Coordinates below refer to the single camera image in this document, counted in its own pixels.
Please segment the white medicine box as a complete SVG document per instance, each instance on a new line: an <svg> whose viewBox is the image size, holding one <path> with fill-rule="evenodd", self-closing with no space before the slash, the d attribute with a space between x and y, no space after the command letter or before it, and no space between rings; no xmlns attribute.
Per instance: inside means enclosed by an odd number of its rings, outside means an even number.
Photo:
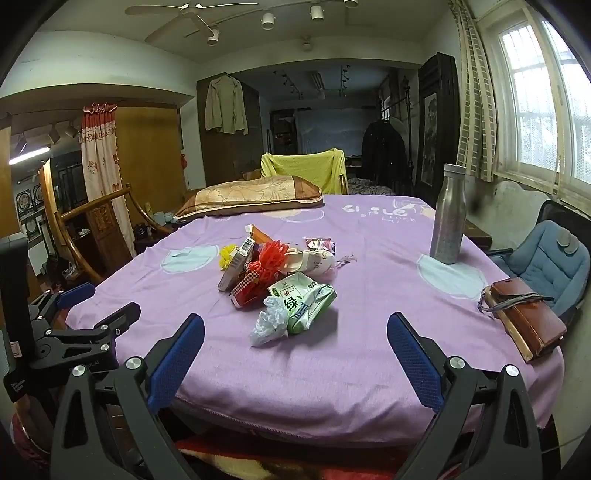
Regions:
<svg viewBox="0 0 591 480"><path fill-rule="evenodd" d="M219 291L226 292L235 286L235 283L238 282L239 275L245 269L245 265L252 258L252 251L255 245L256 242L252 238L246 238L242 244L237 245L238 251L233 256L228 269L222 271L221 279L217 285Z"/></svg>

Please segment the yellow foam fruit net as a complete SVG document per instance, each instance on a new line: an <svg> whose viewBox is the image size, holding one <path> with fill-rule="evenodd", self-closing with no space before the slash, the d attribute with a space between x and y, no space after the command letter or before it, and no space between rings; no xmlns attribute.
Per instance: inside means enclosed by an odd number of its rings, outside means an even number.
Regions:
<svg viewBox="0 0 591 480"><path fill-rule="evenodd" d="M228 269L233 259L233 256L235 256L236 251L238 251L238 246L236 246L235 244L225 245L221 248L221 251L219 251L218 260L218 266L221 269L221 271L225 271L226 269Z"/></svg>

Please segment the green white snack bag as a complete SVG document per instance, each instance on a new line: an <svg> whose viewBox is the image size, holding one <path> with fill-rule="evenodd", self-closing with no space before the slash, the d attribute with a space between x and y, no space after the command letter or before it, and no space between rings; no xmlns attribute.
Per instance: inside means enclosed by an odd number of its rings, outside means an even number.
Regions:
<svg viewBox="0 0 591 480"><path fill-rule="evenodd" d="M279 297L290 314L287 334L298 335L331 306L337 294L334 287L321 284L307 275L295 273L277 281L269 288L270 296Z"/></svg>

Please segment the red foam fruit net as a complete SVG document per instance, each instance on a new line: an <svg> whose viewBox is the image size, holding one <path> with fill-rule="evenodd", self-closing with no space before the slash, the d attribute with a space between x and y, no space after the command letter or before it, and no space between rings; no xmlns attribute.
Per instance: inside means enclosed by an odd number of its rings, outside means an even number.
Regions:
<svg viewBox="0 0 591 480"><path fill-rule="evenodd" d="M280 241L267 242L260 249L256 261L249 263L249 272L256 273L259 280L270 282L286 262L288 245Z"/></svg>

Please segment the white floral paper cup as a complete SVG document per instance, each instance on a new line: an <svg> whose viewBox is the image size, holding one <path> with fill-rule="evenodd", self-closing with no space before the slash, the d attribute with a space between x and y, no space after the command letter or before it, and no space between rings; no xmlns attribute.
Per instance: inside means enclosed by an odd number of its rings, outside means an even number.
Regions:
<svg viewBox="0 0 591 480"><path fill-rule="evenodd" d="M335 273L335 256L325 250L301 250L290 248L284 257L280 273L301 273L310 278L324 278Z"/></svg>

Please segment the red snack packet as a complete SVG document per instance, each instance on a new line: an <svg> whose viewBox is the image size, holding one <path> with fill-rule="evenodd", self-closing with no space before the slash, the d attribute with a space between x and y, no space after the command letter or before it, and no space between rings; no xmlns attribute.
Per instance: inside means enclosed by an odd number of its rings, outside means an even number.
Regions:
<svg viewBox="0 0 591 480"><path fill-rule="evenodd" d="M259 301L267 292L262 278L256 271L249 271L230 291L229 298L235 308L242 309L254 301Z"/></svg>

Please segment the brown leather notebook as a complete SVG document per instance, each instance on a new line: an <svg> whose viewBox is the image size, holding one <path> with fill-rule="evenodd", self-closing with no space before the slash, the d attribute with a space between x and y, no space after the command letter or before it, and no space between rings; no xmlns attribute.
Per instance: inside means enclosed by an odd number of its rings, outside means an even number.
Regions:
<svg viewBox="0 0 591 480"><path fill-rule="evenodd" d="M530 364L550 354L567 333L565 323L547 304L549 300L515 277L486 286L478 309L502 323L523 360Z"/></svg>

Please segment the purple bed sheet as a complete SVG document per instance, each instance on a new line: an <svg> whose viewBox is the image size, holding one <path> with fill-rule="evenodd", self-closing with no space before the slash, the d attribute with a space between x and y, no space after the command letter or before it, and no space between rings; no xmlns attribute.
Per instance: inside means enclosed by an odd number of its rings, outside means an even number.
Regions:
<svg viewBox="0 0 591 480"><path fill-rule="evenodd" d="M515 367L545 426L564 378L561 352L525 361L481 298L504 272L470 241L455 264L436 261L433 226L419 199L360 195L197 219L104 280L66 323L88 329L137 304L138 320L115 346L125 361L197 314L204 344L178 410L290 440L404 445L443 399L434 386L417 395L394 354L387 325L400 313L463 365Z"/></svg>

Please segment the silver metal bottle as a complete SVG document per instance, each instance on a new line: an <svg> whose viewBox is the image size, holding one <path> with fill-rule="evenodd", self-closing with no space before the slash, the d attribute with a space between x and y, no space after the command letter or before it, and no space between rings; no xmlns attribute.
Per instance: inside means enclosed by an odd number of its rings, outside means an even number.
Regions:
<svg viewBox="0 0 591 480"><path fill-rule="evenodd" d="M456 263L461 251L467 215L465 186L466 168L446 164L436 203L430 256L447 265Z"/></svg>

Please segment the blue cushioned chair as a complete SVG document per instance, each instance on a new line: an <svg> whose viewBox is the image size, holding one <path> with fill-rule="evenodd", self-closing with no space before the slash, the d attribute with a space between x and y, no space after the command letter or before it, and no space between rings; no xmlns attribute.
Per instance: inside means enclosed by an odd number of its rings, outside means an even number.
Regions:
<svg viewBox="0 0 591 480"><path fill-rule="evenodd" d="M590 277L590 220L553 201L544 202L537 222L515 249L488 256L509 277L522 279L566 324L578 316Z"/></svg>

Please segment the brown gold pillow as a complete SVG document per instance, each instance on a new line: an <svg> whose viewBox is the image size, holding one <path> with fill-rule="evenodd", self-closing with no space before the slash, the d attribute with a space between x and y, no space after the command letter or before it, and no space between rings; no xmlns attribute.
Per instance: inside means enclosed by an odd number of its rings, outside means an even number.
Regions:
<svg viewBox="0 0 591 480"><path fill-rule="evenodd" d="M225 182L193 194L174 214L176 221L322 206L322 189L297 176Z"/></svg>

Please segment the checked window curtain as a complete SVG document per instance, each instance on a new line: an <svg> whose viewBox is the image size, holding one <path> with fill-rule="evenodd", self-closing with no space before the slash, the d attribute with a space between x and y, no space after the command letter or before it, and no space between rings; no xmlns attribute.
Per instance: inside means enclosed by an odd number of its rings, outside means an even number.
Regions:
<svg viewBox="0 0 591 480"><path fill-rule="evenodd" d="M465 1L449 1L458 29L464 106L457 163L468 174L492 183L497 159L498 119L488 57L476 21Z"/></svg>

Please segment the dark wooden wardrobe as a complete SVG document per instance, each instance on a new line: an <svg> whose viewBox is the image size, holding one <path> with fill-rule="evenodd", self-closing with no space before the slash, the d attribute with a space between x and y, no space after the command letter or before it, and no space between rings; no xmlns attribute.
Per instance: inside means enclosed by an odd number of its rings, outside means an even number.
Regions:
<svg viewBox="0 0 591 480"><path fill-rule="evenodd" d="M456 60L437 53L419 70L419 140L415 194L436 206L446 163L457 160L460 92Z"/></svg>

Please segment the window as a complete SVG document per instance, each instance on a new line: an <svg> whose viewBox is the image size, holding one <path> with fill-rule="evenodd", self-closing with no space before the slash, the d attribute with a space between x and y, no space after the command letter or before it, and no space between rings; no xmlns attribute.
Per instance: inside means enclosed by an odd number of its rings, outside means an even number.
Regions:
<svg viewBox="0 0 591 480"><path fill-rule="evenodd" d="M523 1L477 19L495 89L496 175L590 211L590 81L551 24Z"/></svg>

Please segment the ceiling fan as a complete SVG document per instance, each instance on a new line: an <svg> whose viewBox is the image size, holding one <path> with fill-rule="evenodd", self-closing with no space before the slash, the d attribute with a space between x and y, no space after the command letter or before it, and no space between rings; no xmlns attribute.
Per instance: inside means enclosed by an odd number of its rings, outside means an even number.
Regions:
<svg viewBox="0 0 591 480"><path fill-rule="evenodd" d="M197 33L206 35L208 45L216 45L219 41L219 30L211 27L202 17L202 12L214 9L238 8L238 7L259 7L257 2L231 2L214 5L202 5L201 3L184 3L180 6L174 5L133 5L125 9L124 13L128 16L174 14L174 17L150 33L144 40L145 43L152 44L159 40L175 26L184 20L190 21L197 30Z"/></svg>

